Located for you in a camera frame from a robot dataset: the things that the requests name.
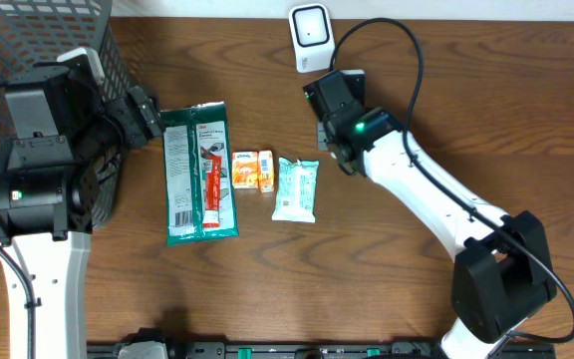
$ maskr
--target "wooden table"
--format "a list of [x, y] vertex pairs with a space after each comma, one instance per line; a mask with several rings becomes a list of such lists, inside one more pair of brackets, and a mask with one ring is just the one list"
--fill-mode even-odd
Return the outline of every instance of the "wooden table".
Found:
[[[339, 39], [356, 21], [335, 21]], [[544, 223], [574, 294], [574, 24], [410, 21], [426, 56], [414, 133], [474, 192]], [[452, 263], [398, 200], [316, 150], [286, 20], [113, 19], [124, 59], [165, 109], [225, 101], [235, 151], [321, 162], [315, 224], [271, 221], [274, 195], [238, 190], [240, 237], [165, 246], [161, 142], [126, 161], [114, 218], [93, 238], [88, 338], [139, 327], [181, 339], [389, 341], [445, 333]], [[339, 68], [363, 68], [368, 105], [402, 117], [416, 55], [397, 29], [361, 30]], [[570, 329], [561, 295], [524, 328]], [[8, 352], [0, 266], [0, 357]], [[574, 358], [574, 342], [557, 347]]]

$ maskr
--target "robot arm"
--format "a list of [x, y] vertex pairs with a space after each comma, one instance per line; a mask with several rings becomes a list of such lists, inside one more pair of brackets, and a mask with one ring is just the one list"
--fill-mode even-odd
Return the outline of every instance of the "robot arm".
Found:
[[[484, 239], [492, 230], [479, 221], [471, 221], [468, 213], [410, 165], [402, 135], [401, 132], [391, 132], [375, 141], [374, 147], [364, 153], [366, 175], [404, 203], [430, 229], [454, 260], [455, 256], [465, 249], [464, 242], [467, 239]], [[409, 143], [419, 161], [435, 178], [440, 179], [460, 198], [474, 204], [487, 218], [491, 218], [497, 225], [502, 225], [501, 218], [506, 215], [505, 211], [488, 204], [464, 187], [436, 164], [411, 134]], [[444, 354], [451, 359], [483, 359], [497, 344], [480, 341], [457, 319], [451, 330], [442, 338], [440, 346]]]
[[[303, 88], [327, 145], [346, 174], [361, 174], [401, 200], [437, 237], [454, 261], [451, 304], [458, 319], [441, 349], [452, 359], [488, 356], [509, 330], [556, 295], [552, 280], [493, 229], [469, 216], [410, 160], [458, 199], [511, 233], [551, 268], [543, 226], [525, 211], [516, 217], [480, 199], [436, 164], [391, 114], [364, 108], [364, 73], [333, 71]], [[405, 136], [412, 154], [407, 153]], [[497, 262], [493, 253], [506, 258]]]
[[24, 289], [4, 264], [14, 359], [27, 358], [33, 342], [33, 359], [86, 357], [86, 268], [94, 221], [107, 215], [99, 198], [114, 196], [107, 180], [118, 175], [116, 159], [164, 129], [155, 97], [136, 86], [104, 101], [103, 80], [97, 53], [80, 48], [6, 87], [18, 139], [0, 173], [0, 243], [36, 297], [29, 340]]

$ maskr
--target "black bracket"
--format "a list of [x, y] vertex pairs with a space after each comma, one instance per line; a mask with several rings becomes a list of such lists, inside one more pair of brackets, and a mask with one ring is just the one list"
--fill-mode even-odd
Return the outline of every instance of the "black bracket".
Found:
[[[524, 211], [502, 220], [503, 230], [552, 269], [544, 227], [533, 214]], [[496, 342], [555, 297], [555, 283], [543, 269], [498, 233], [483, 240], [470, 238], [464, 245], [455, 257], [451, 304], [479, 340]], [[494, 250], [506, 256], [497, 261]]]
[[[162, 342], [156, 336], [147, 340]], [[133, 342], [115, 345], [89, 345], [88, 359], [116, 359], [121, 350]], [[220, 342], [184, 342], [176, 347], [178, 353], [169, 358], [191, 359], [447, 359], [435, 340], [396, 340], [393, 344], [284, 344]], [[494, 359], [555, 359], [553, 345], [508, 343]]]
[[370, 151], [382, 136], [404, 128], [382, 108], [365, 108], [364, 74], [332, 71], [303, 90], [318, 117], [328, 149], [347, 175], [365, 176], [363, 152]]
[[102, 169], [126, 149], [160, 137], [164, 124], [154, 93], [135, 86], [104, 103], [92, 72], [65, 64], [39, 64], [14, 74], [6, 102], [18, 139], [10, 140], [0, 166], [0, 242], [15, 235], [92, 232], [93, 209], [108, 176]]

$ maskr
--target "white wall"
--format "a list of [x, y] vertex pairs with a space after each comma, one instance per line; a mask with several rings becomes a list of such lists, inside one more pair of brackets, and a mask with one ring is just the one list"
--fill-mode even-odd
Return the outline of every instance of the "white wall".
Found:
[[[113, 16], [285, 18], [294, 0], [114, 0]], [[335, 19], [574, 21], [574, 0], [323, 0]]]

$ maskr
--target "light blue packet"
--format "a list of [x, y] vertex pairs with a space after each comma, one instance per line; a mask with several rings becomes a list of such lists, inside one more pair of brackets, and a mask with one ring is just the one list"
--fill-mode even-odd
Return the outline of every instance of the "light blue packet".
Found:
[[278, 192], [276, 209], [272, 220], [289, 220], [315, 223], [314, 199], [316, 197], [316, 175], [318, 161], [278, 160]]

